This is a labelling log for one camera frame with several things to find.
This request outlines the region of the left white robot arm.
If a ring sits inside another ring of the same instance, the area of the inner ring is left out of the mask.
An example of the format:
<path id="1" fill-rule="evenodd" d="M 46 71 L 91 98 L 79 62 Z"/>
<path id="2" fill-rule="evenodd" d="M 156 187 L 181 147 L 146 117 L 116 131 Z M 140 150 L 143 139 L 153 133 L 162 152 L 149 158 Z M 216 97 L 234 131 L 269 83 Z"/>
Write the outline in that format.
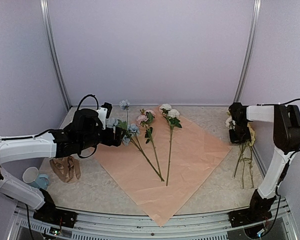
<path id="1" fill-rule="evenodd" d="M 60 159 L 96 149 L 99 144 L 118 147 L 123 139 L 123 129 L 117 124 L 108 125 L 109 110 L 83 108 L 76 110 L 63 129 L 48 129 L 36 135 L 0 136 L 0 193 L 18 200 L 53 223 L 60 218 L 60 211 L 46 190 L 32 187 L 12 176 L 2 164 L 35 158 Z"/>

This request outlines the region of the pink fake rose stem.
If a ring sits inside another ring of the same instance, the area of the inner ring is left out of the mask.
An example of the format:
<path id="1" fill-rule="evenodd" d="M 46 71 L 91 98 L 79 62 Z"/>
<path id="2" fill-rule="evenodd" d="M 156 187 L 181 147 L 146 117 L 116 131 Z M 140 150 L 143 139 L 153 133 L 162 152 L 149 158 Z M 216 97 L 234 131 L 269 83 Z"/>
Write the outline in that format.
<path id="1" fill-rule="evenodd" d="M 150 109 L 146 110 L 146 109 L 142 108 L 140 110 L 140 116 L 137 117 L 136 122 L 139 127 L 145 128 L 144 137 L 146 139 L 146 144 L 151 143 L 151 145 L 152 145 L 156 164 L 157 164 L 158 176 L 160 177 L 160 180 L 162 182 L 164 182 L 165 180 L 162 177 L 162 171 L 161 171 L 161 167 L 160 167 L 160 163 L 159 163 L 159 159 L 158 159 L 158 155 L 157 155 L 157 151 L 156 151 L 156 146 L 155 146 L 154 138 L 153 138 L 152 123 L 154 122 L 155 118 L 156 118 L 156 114 L 153 110 L 150 110 Z"/>

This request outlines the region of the pink wrapping paper sheet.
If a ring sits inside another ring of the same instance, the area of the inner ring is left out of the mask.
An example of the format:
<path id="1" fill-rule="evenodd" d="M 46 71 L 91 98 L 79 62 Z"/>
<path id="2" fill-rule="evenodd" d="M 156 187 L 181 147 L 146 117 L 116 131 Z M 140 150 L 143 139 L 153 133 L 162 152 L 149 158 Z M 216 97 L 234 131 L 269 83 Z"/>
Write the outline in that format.
<path id="1" fill-rule="evenodd" d="M 153 110 L 156 116 L 152 136 L 164 182 L 132 143 L 119 147 L 99 145 L 94 158 L 135 204 L 162 227 L 207 180 L 231 147 L 181 116 L 182 128 L 173 130 L 169 183 L 166 186 L 170 128 L 159 108 Z M 144 135 L 145 130 L 141 129 L 138 139 L 146 156 L 157 168 L 152 144 L 146 144 Z"/>

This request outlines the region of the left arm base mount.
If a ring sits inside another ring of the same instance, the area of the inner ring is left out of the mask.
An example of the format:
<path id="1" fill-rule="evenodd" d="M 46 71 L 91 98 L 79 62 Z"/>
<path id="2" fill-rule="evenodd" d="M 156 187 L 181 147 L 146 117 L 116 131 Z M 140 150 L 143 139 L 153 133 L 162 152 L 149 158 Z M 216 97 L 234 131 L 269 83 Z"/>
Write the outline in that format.
<path id="1" fill-rule="evenodd" d="M 34 211 L 33 218 L 45 223 L 73 229 L 78 214 L 74 211 L 57 208 L 50 194 L 42 188 L 39 190 L 43 194 L 44 204 Z"/>

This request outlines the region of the blue fake flower stem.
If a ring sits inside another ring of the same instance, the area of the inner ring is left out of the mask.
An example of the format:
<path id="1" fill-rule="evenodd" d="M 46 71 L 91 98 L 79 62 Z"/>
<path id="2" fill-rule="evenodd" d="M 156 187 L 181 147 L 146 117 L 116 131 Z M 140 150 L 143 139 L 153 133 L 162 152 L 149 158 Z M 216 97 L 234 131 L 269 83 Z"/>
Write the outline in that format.
<path id="1" fill-rule="evenodd" d="M 141 134 L 140 132 L 140 126 L 135 123 L 129 124 L 129 107 L 130 102 L 125 99 L 119 102 L 119 107 L 126 112 L 126 120 L 120 120 L 117 118 L 109 118 L 105 120 L 106 127 L 115 129 L 115 127 L 121 127 L 125 128 L 127 130 L 126 135 L 122 137 L 122 143 L 125 146 L 128 146 L 129 144 L 133 144 L 137 150 L 144 156 L 148 164 L 151 166 L 151 168 L 154 170 L 154 172 L 158 175 L 158 168 L 155 168 L 155 166 L 151 163 L 150 159 L 147 157 L 145 151 L 143 150 L 141 146 L 141 142 L 139 141 L 138 136 Z"/>

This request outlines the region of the white fake rose stem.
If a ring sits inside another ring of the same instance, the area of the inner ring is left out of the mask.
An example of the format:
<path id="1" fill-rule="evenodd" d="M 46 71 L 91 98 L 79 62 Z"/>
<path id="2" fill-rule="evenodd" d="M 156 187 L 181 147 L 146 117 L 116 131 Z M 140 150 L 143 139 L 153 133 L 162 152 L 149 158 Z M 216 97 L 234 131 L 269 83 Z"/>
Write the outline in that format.
<path id="1" fill-rule="evenodd" d="M 170 180 L 170 169 L 171 169 L 171 155 L 172 155 L 172 142 L 173 142 L 173 131 L 174 128 L 182 128 L 180 121 L 180 113 L 174 109 L 170 104 L 164 103 L 159 107 L 161 115 L 165 118 L 169 126 L 169 153 L 168 153 L 168 164 L 166 174 L 166 186 L 169 185 Z"/>
<path id="2" fill-rule="evenodd" d="M 236 134 L 235 134 L 235 122 L 232 119 L 232 116 L 230 114 L 230 111 L 227 110 L 226 114 L 228 115 L 228 118 L 225 121 L 225 126 L 226 128 L 229 130 L 229 135 L 230 137 L 236 138 Z M 235 165 L 235 169 L 233 172 L 233 178 L 235 179 L 236 176 L 238 175 L 238 169 L 239 166 L 242 166 L 242 170 L 241 170 L 241 180 L 240 180 L 240 184 L 241 184 L 241 188 L 244 189 L 245 188 L 245 164 L 246 161 L 244 160 L 244 154 L 247 148 L 247 143 L 236 143 L 239 146 L 239 153 L 238 153 L 238 159 Z"/>

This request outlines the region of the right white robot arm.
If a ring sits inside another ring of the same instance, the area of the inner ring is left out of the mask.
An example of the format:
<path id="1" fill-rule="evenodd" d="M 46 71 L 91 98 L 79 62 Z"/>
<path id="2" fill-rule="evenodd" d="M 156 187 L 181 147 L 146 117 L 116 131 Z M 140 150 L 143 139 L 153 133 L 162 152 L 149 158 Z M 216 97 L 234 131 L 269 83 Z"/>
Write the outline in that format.
<path id="1" fill-rule="evenodd" d="M 290 163 L 300 152 L 300 110 L 297 105 L 266 104 L 242 105 L 234 102 L 228 108 L 232 127 L 229 130 L 230 142 L 243 144 L 252 140 L 249 122 L 273 124 L 274 152 L 263 182 L 257 189 L 261 199 L 276 196 L 285 178 Z"/>

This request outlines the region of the yellow fake flower stem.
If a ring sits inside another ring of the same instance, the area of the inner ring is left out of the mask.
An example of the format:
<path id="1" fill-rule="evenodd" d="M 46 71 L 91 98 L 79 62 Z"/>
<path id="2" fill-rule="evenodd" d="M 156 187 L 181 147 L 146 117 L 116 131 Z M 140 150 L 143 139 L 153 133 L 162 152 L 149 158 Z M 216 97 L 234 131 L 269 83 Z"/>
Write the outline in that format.
<path id="1" fill-rule="evenodd" d="M 242 159 L 243 161 L 243 169 L 242 169 L 242 176 L 241 176 L 241 181 L 242 181 L 242 188 L 245 188 L 245 182 L 244 182 L 244 174 L 245 174 L 245 169 L 248 167 L 249 170 L 249 175 L 250 175 L 250 180 L 251 180 L 251 188 L 254 188 L 254 180 L 253 180 L 253 146 L 256 141 L 256 132 L 253 130 L 252 126 L 250 123 L 247 124 L 247 127 L 249 129 L 250 133 L 250 140 L 248 140 L 245 145 L 243 150 L 245 151 L 246 148 L 249 149 L 249 157 L 244 157 Z"/>

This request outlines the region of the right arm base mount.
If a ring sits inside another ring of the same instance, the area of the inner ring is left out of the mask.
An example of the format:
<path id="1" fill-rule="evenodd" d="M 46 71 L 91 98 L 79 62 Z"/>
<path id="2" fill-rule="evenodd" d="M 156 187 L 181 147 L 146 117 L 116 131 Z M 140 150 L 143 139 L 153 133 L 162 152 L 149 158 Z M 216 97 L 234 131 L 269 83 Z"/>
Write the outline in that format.
<path id="1" fill-rule="evenodd" d="M 241 227 L 272 218 L 270 209 L 276 199 L 276 196 L 262 198 L 256 189 L 252 195 L 248 208 L 233 210 L 228 213 L 231 227 Z"/>

